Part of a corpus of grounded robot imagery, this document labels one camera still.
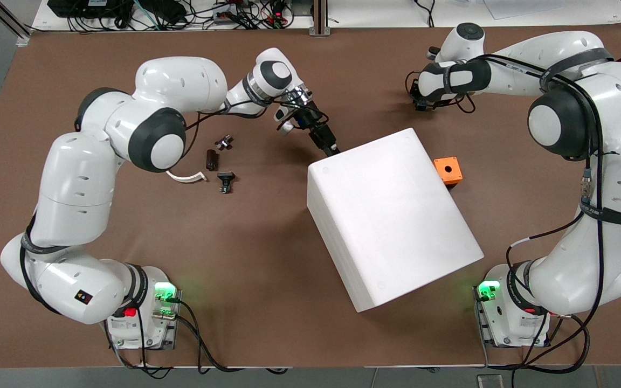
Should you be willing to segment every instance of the orange block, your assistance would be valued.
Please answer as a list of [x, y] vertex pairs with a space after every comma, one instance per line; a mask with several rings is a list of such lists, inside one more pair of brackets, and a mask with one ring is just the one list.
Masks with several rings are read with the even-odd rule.
[[454, 187], [454, 185], [458, 184], [463, 179], [456, 157], [442, 157], [433, 160], [433, 164], [436, 170], [438, 170], [438, 174], [442, 178], [442, 182], [444, 182], [445, 186]]

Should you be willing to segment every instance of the metal frame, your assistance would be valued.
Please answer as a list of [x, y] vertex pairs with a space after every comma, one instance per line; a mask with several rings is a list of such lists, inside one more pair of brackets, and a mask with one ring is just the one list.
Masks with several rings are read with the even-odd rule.
[[2, 22], [2, 24], [5, 25], [9, 31], [13, 32], [18, 37], [18, 40], [16, 41], [17, 46], [27, 46], [27, 41], [30, 39], [30, 30], [1, 2], [0, 22]]
[[313, 27], [311, 37], [328, 37], [330, 27], [327, 25], [327, 0], [313, 0]]

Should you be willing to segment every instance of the glowing green indicator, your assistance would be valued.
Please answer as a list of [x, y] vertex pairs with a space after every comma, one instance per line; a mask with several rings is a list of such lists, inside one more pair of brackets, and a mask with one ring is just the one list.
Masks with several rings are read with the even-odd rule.
[[486, 302], [488, 300], [495, 299], [495, 292], [500, 289], [500, 282], [497, 280], [485, 280], [478, 285], [478, 294], [481, 297], [481, 301]]
[[155, 297], [157, 299], [165, 299], [173, 297], [177, 293], [177, 287], [170, 282], [155, 283]]

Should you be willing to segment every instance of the white rectangular block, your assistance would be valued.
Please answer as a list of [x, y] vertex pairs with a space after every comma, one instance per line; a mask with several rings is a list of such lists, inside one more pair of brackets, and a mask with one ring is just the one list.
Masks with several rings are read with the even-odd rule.
[[306, 203], [356, 311], [483, 258], [412, 128], [311, 164]]

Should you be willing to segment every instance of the brown table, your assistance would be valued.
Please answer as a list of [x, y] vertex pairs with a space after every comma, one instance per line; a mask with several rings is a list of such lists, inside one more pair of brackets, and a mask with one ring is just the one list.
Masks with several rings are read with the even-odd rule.
[[[486, 29], [492, 52], [564, 27]], [[621, 25], [586, 27], [621, 56]], [[358, 314], [306, 209], [306, 168], [323, 157], [305, 133], [280, 137], [272, 114], [258, 120], [214, 117], [176, 174], [204, 170], [205, 149], [231, 134], [221, 170], [239, 179], [223, 196], [210, 181], [179, 184], [165, 174], [123, 167], [107, 231], [86, 246], [98, 258], [155, 265], [183, 288], [205, 341], [222, 364], [387, 366], [481, 364], [471, 286], [503, 262], [512, 241], [566, 223], [577, 204], [582, 166], [528, 136], [532, 98], [483, 95], [476, 113], [414, 111], [408, 71], [449, 29], [35, 34], [19, 49], [0, 95], [0, 250], [24, 230], [37, 201], [47, 150], [71, 132], [81, 99], [100, 86], [133, 91], [146, 59], [194, 55], [216, 61], [230, 86], [267, 47], [282, 49], [330, 117], [343, 149], [414, 127], [431, 157], [459, 158], [464, 181], [451, 191], [485, 258], [381, 307]], [[187, 117], [189, 121], [195, 116]], [[513, 252], [544, 255], [558, 236]], [[563, 336], [572, 329], [564, 327]], [[591, 322], [588, 363], [621, 364], [621, 299]], [[572, 363], [580, 344], [545, 363]], [[193, 365], [195, 345], [180, 331], [177, 350], [153, 364]], [[493, 363], [520, 350], [491, 351]], [[96, 325], [45, 311], [0, 266], [0, 368], [116, 365]]]

